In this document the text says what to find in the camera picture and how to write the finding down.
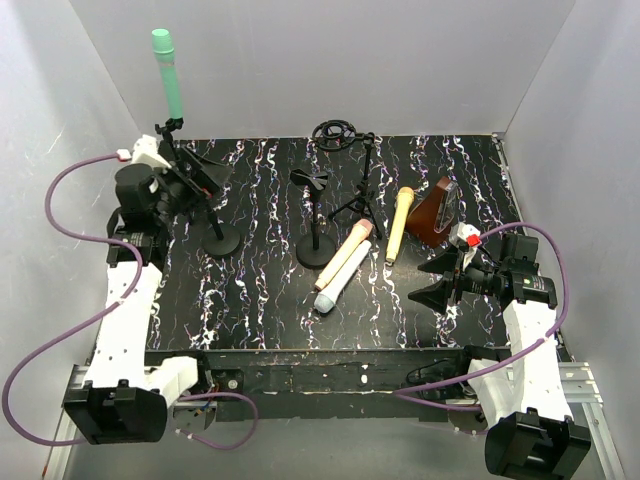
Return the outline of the pink microphone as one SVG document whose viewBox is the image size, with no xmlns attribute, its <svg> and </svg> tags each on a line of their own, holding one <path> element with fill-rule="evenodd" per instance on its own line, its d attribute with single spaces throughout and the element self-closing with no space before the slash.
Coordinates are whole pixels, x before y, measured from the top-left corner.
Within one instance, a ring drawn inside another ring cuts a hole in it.
<svg viewBox="0 0 640 480">
<path fill-rule="evenodd" d="M 373 229 L 373 224 L 368 219 L 361 219 L 356 222 L 346 240 L 331 258 L 324 270 L 320 273 L 314 287 L 316 290 L 323 290 L 335 277 L 341 267 L 354 253 L 356 248 L 366 240 Z"/>
</svg>

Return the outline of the green microphone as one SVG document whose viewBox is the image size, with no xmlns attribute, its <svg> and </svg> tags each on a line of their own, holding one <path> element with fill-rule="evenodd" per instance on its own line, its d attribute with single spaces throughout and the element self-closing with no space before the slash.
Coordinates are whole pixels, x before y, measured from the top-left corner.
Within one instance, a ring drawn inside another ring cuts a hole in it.
<svg viewBox="0 0 640 480">
<path fill-rule="evenodd" d="M 169 117 L 183 118 L 183 103 L 175 67 L 175 48 L 170 32 L 164 28 L 154 29 L 152 49 L 159 65 L 160 75 L 167 100 Z"/>
</svg>

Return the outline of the black tripod clip stand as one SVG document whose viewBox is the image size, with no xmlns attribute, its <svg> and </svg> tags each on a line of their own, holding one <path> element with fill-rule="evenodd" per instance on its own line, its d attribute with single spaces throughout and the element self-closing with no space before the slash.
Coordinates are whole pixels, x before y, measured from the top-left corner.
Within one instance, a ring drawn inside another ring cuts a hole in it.
<svg viewBox="0 0 640 480">
<path fill-rule="evenodd" d="M 156 124 L 155 132 L 162 137 L 159 146 L 158 153 L 166 160 L 169 165 L 180 171 L 181 173 L 187 172 L 187 161 L 185 156 L 185 150 L 176 143 L 173 137 L 173 133 L 177 130 L 181 130 L 184 124 L 182 118 L 169 118 L 163 125 Z"/>
</svg>

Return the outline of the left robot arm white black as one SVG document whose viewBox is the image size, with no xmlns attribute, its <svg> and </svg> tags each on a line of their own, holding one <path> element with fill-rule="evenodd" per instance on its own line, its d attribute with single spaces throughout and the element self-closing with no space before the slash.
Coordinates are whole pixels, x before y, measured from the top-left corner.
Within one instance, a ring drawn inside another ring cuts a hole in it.
<svg viewBox="0 0 640 480">
<path fill-rule="evenodd" d="M 146 335 L 170 243 L 173 220 L 193 213 L 219 191 L 209 160 L 186 147 L 161 166 L 133 161 L 115 174 L 118 208 L 107 223 L 109 313 L 82 383 L 63 407 L 94 445 L 157 442 L 170 408 L 185 393 L 213 386 L 205 361 L 174 356 L 145 364 Z"/>
</svg>

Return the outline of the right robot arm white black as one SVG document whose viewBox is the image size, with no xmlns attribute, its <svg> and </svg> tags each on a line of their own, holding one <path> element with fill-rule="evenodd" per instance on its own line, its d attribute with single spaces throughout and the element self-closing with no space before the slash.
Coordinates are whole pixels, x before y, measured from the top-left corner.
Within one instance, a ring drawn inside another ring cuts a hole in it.
<svg viewBox="0 0 640 480">
<path fill-rule="evenodd" d="M 487 470 L 511 479 L 570 479 L 590 450 L 591 436 L 574 422 L 561 384 L 552 330 L 555 284 L 539 273 L 537 238 L 505 234 L 494 267 L 477 260 L 480 245 L 475 227 L 456 225 L 448 248 L 420 267 L 440 280 L 409 297 L 438 313 L 465 293 L 499 301 L 510 357 L 468 346 L 460 368 L 487 423 Z"/>
</svg>

